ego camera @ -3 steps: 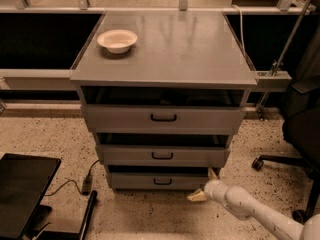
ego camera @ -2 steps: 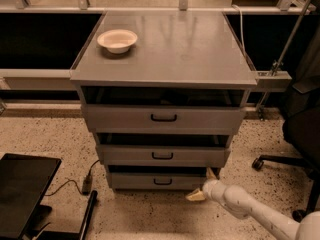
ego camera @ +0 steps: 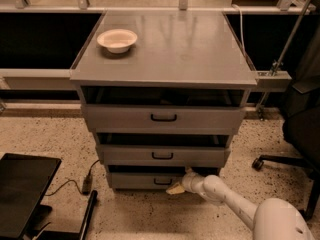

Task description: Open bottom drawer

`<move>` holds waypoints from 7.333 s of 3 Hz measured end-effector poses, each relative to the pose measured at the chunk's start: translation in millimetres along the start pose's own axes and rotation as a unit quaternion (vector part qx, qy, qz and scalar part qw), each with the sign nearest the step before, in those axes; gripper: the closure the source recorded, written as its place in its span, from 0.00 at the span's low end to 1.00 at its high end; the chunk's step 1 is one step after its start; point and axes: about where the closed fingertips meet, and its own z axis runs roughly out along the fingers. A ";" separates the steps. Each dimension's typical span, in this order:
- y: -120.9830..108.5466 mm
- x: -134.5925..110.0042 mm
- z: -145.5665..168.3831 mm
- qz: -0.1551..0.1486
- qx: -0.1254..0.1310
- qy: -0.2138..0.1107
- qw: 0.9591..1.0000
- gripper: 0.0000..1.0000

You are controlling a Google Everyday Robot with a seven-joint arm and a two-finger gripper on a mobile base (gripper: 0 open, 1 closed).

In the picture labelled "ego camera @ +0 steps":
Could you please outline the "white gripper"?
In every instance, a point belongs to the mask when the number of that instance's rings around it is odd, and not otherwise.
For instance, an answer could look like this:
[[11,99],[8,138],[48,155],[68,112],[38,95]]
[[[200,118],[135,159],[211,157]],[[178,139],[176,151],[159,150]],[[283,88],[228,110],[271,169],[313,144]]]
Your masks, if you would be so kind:
[[191,167],[185,168],[186,174],[182,178],[182,185],[180,183],[176,183],[170,186],[166,193],[169,195],[177,195],[185,192],[194,193],[201,195],[204,192],[203,182],[204,177],[199,175],[196,172],[193,172]]

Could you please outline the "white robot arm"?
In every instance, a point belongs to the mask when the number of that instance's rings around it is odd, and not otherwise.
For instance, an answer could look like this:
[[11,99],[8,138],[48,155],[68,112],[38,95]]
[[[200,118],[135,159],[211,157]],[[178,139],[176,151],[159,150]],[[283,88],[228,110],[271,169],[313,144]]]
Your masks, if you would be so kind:
[[216,175],[204,177],[187,168],[182,179],[166,192],[170,195],[190,192],[211,204],[226,204],[251,230],[252,240],[316,240],[303,216],[289,202],[268,198],[256,205]]

